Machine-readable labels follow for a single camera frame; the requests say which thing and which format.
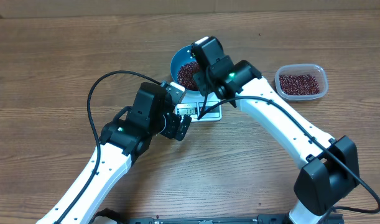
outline beans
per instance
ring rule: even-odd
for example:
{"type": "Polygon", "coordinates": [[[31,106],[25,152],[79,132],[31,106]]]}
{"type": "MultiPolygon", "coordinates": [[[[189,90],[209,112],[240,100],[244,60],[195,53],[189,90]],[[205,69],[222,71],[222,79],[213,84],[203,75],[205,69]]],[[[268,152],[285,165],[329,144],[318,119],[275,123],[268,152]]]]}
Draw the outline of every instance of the beans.
{"type": "Polygon", "coordinates": [[[184,86],[184,88],[188,90],[197,91],[198,87],[192,76],[199,71],[200,66],[197,62],[190,62],[181,66],[177,74],[178,84],[184,86]]]}
{"type": "Polygon", "coordinates": [[[314,95],[320,93],[317,79],[312,75],[280,75],[279,83],[288,95],[314,95]]]}

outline kitchen scale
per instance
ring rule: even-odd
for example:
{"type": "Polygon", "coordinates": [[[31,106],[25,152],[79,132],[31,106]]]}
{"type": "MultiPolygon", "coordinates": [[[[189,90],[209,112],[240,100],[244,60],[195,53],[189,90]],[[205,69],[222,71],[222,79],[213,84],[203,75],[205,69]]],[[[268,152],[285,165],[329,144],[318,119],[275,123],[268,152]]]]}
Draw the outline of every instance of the kitchen scale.
{"type": "MultiPolygon", "coordinates": [[[[172,74],[173,81],[178,83],[177,74],[180,70],[180,67],[190,63],[195,62],[195,59],[190,55],[191,45],[186,46],[180,49],[172,59],[170,63],[170,74],[172,74]]],[[[221,106],[216,107],[211,112],[207,113],[200,120],[197,120],[197,117],[200,114],[200,111],[203,106],[204,96],[201,95],[199,91],[187,90],[182,103],[178,104],[175,108],[175,113],[178,115],[189,115],[191,116],[191,122],[198,121],[219,121],[223,117],[221,113],[221,106]]],[[[217,98],[215,93],[210,93],[208,95],[208,100],[205,105],[205,109],[217,104],[220,102],[220,99],[217,98]]]]}

